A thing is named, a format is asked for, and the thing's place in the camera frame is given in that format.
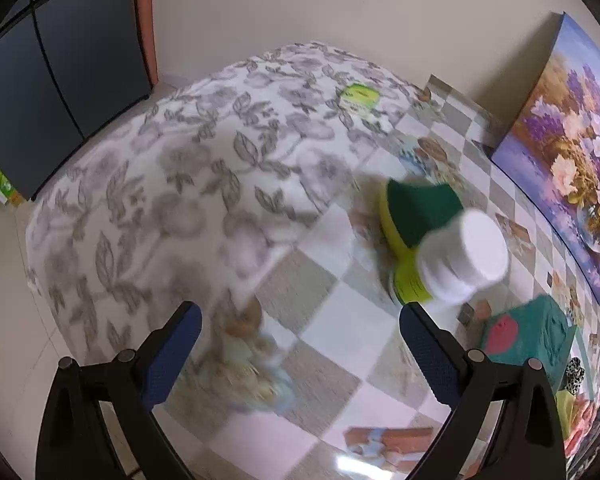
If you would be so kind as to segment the leopard print scrunchie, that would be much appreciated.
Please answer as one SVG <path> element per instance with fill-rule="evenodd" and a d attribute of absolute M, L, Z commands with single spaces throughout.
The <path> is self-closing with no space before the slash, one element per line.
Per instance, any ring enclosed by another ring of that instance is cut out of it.
<path fill-rule="evenodd" d="M 566 366 L 562 385 L 564 389 L 569 391 L 573 396 L 576 396 L 580 391 L 582 382 L 584 381 L 585 370 L 581 360 L 574 356 Z"/>

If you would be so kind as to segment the checkered tablecloth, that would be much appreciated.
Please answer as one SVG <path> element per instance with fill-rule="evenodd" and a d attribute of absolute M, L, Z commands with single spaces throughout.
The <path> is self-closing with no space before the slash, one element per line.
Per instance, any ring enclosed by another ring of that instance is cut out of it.
<path fill-rule="evenodd" d="M 288 403 L 265 412 L 230 392 L 256 385 L 248 349 L 232 342 L 219 387 L 210 387 L 196 366 L 187 367 L 156 409 L 195 477 L 343 479 L 344 463 L 371 463 L 402 479 L 449 416 L 406 348 L 399 309 L 388 294 L 393 261 L 377 206 L 386 177 L 448 181 L 466 206 L 484 209 L 504 232 L 510 253 L 504 280 L 464 306 L 434 314 L 460 344 L 478 344 L 490 315 L 542 294 L 552 296 L 591 342 L 600 339 L 600 306 L 568 248 L 489 160 L 495 119 L 439 78 L 427 87 L 442 119 L 409 112 L 398 145 L 373 154 L 256 291 L 271 362 L 291 384 Z M 568 477 L 580 477 L 599 448 L 600 408 L 567 457 Z"/>

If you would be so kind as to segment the teal plastic treasure box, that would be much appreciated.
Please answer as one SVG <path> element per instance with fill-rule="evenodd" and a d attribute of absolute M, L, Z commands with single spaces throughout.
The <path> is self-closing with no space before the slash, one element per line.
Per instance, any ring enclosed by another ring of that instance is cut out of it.
<path fill-rule="evenodd" d="M 480 349 L 493 362 L 522 365 L 541 361 L 556 392 L 569 360 L 577 326 L 570 325 L 558 303 L 540 295 L 526 304 L 492 316 L 484 326 Z"/>

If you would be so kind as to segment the green microfiber cloth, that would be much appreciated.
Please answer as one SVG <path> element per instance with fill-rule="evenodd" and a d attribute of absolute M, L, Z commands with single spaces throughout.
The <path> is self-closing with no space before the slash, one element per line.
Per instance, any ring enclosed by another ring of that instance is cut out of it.
<path fill-rule="evenodd" d="M 567 440 L 571 434 L 572 412 L 576 397 L 569 390 L 558 390 L 555 394 L 555 402 L 562 440 Z"/>

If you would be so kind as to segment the white tray teal rim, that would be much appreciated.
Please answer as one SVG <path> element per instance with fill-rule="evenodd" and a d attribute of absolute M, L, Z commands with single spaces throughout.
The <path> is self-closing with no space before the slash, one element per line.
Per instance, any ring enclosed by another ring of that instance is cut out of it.
<path fill-rule="evenodd" d="M 584 378 L 579 392 L 586 400 L 596 401 L 600 396 L 600 339 L 591 342 L 581 327 L 576 327 L 570 356 L 578 358 L 584 369 Z"/>

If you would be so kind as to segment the small green packet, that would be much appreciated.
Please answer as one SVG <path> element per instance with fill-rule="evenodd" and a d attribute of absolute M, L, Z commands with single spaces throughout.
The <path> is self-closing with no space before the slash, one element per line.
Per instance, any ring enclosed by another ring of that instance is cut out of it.
<path fill-rule="evenodd" d="M 380 93 L 364 84 L 350 84 L 339 95 L 338 104 L 342 110 L 360 117 L 372 114 L 380 99 Z"/>

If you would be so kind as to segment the white pill bottle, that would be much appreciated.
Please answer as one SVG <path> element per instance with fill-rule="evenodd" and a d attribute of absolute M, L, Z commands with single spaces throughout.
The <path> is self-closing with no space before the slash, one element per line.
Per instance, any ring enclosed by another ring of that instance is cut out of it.
<path fill-rule="evenodd" d="M 498 284 L 509 266 L 500 228 L 485 212 L 469 208 L 427 233 L 389 275 L 399 306 L 417 302 L 431 312 L 457 307 Z"/>

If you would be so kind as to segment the pink white fuzzy sock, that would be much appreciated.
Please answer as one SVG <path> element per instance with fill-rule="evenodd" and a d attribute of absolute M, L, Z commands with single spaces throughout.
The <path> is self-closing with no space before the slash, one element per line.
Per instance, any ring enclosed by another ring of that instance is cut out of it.
<path fill-rule="evenodd" d="M 600 401 L 586 400 L 583 396 L 577 396 L 574 400 L 570 419 L 570 433 L 565 438 L 565 453 L 567 457 L 577 452 L 582 440 L 590 432 Z"/>

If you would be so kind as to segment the dark cabinet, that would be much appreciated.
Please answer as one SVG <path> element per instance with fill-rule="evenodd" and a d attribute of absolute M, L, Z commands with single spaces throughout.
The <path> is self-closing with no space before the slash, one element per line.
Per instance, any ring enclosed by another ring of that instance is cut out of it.
<path fill-rule="evenodd" d="M 24 198 L 152 90 L 137 0 L 15 0 L 0 19 L 0 170 Z"/>

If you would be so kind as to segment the green yellow sponge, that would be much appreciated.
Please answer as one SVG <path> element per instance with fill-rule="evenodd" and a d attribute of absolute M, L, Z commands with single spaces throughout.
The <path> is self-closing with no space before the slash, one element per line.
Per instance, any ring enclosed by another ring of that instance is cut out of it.
<path fill-rule="evenodd" d="M 405 258 L 430 232 L 442 228 L 464 209 L 446 183 L 418 185 L 389 179 L 380 189 L 379 218 L 388 246 Z"/>

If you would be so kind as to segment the grey floral tablecloth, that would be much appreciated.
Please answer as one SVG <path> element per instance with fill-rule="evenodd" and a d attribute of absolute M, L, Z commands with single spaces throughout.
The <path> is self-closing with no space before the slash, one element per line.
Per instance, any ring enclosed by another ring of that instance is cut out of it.
<path fill-rule="evenodd" d="M 340 92 L 380 93 L 372 114 Z M 317 41 L 224 67 L 102 136 L 38 196 L 28 274 L 83 363 L 185 300 L 248 298 L 415 103 L 418 89 Z"/>

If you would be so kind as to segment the flower painting canvas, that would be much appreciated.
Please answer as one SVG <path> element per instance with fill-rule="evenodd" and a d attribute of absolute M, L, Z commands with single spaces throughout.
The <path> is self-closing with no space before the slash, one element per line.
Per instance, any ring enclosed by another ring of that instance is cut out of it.
<path fill-rule="evenodd" d="M 600 49 L 568 14 L 492 160 L 550 222 L 600 304 Z"/>

